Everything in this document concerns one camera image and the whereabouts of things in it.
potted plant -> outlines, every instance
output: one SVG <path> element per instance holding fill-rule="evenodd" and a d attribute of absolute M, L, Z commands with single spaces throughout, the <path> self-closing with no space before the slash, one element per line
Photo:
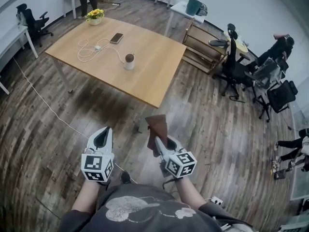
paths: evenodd
<path fill-rule="evenodd" d="M 101 23 L 102 17 L 104 17 L 105 12 L 106 10 L 100 10 L 100 9 L 90 11 L 87 15 L 87 22 L 92 26 Z"/>

smartphone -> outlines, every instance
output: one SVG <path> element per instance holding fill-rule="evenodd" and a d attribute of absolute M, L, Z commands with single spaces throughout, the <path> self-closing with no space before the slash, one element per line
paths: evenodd
<path fill-rule="evenodd" d="M 114 37 L 112 37 L 111 43 L 112 44 L 118 44 L 121 41 L 121 39 L 123 38 L 123 36 L 124 35 L 122 33 L 116 33 L 114 35 Z"/>

power strip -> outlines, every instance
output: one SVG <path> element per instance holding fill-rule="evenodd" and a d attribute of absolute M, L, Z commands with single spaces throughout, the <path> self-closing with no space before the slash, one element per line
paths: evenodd
<path fill-rule="evenodd" d="M 215 197 L 215 196 L 212 196 L 212 197 L 211 197 L 211 202 L 216 203 L 216 204 L 218 204 L 218 205 L 222 205 L 222 203 L 223 203 L 223 201 L 222 201 L 221 199 L 218 199 L 218 198 Z"/>

black and white marker cube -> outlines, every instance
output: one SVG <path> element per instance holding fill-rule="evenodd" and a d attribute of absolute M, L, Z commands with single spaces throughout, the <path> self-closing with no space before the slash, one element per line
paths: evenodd
<path fill-rule="evenodd" d="M 82 154 L 82 172 L 87 180 L 107 182 L 114 168 L 113 155 Z"/>
<path fill-rule="evenodd" d="M 165 169 L 176 178 L 181 178 L 191 175 L 196 164 L 197 160 L 191 152 L 183 152 L 169 155 L 169 159 L 166 161 Z"/>

teal bucket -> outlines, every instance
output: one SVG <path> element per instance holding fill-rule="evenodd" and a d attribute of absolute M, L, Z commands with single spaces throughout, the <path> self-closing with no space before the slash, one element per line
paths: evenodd
<path fill-rule="evenodd" d="M 200 1 L 197 0 L 189 0 L 188 5 L 187 5 L 187 9 L 186 9 L 186 13 L 188 15 L 194 16 L 197 14 L 198 10 L 200 9 L 200 7 L 203 4 Z"/>

